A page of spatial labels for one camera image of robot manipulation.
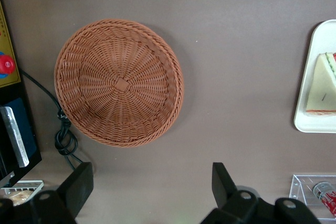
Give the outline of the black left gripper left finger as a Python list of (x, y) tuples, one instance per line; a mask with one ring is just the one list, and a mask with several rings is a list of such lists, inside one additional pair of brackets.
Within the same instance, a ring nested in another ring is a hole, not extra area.
[(14, 207), (13, 223), (76, 223), (92, 191), (92, 163), (83, 162), (57, 189), (40, 191)]

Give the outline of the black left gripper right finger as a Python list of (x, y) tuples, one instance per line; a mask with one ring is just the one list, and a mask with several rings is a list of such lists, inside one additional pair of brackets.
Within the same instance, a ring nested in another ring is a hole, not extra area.
[(256, 223), (258, 197), (238, 189), (223, 163), (212, 166), (212, 192), (217, 203), (202, 223)]

